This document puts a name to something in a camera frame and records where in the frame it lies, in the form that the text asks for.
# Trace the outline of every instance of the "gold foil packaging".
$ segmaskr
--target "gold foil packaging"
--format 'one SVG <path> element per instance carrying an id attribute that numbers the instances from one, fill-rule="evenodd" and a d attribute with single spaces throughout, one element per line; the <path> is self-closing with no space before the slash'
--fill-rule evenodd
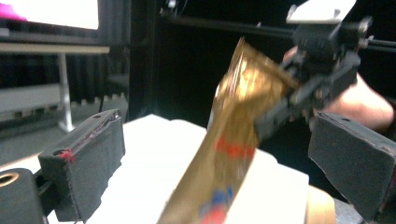
<path id="1" fill-rule="evenodd" d="M 260 143 L 254 120 L 296 87 L 276 63 L 241 39 L 219 83 L 207 134 L 158 223 L 223 223 Z"/>

